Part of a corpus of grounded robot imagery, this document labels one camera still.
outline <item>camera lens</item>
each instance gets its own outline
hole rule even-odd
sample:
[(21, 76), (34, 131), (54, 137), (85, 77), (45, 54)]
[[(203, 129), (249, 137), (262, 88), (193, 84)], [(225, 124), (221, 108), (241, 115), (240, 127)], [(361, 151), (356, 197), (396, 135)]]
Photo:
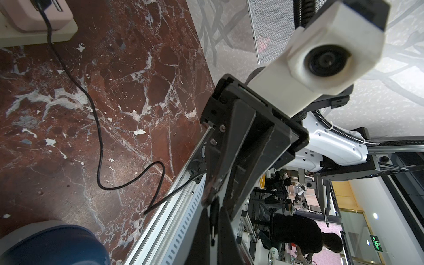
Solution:
[(350, 53), (336, 45), (320, 46), (305, 57), (305, 66), (317, 76), (332, 76), (346, 65)]

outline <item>bolt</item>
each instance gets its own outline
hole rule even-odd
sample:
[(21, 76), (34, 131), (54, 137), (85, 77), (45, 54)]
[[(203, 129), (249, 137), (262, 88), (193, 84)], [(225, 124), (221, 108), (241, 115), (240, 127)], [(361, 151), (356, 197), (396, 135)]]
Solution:
[(227, 99), (224, 97), (219, 97), (219, 102), (221, 102), (222, 104), (227, 104)]
[(390, 158), (388, 156), (382, 156), (382, 157), (380, 157), (380, 162), (387, 163), (389, 161), (390, 161)]

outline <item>person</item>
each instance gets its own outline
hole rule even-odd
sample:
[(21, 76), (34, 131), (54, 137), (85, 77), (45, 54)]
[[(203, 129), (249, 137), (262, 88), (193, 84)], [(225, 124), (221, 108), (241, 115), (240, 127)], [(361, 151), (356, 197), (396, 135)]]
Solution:
[(337, 234), (324, 233), (314, 220), (296, 214), (273, 216), (272, 240), (296, 244), (297, 258), (303, 262), (311, 261), (313, 253), (320, 252), (323, 246), (335, 253), (343, 250)]

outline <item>hair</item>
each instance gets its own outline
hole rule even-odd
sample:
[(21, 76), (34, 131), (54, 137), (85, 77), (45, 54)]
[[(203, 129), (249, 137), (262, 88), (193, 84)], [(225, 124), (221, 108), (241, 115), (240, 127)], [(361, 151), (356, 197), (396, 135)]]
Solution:
[(335, 233), (322, 233), (322, 241), (329, 250), (340, 253), (343, 251), (342, 239)]

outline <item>white marble wall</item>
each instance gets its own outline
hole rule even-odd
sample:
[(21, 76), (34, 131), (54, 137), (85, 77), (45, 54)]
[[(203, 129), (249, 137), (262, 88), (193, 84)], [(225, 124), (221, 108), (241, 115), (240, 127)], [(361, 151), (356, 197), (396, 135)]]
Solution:
[[(246, 0), (187, 0), (216, 84), (258, 67)], [(372, 137), (424, 135), (424, 0), (392, 0), (383, 59), (327, 118)]]

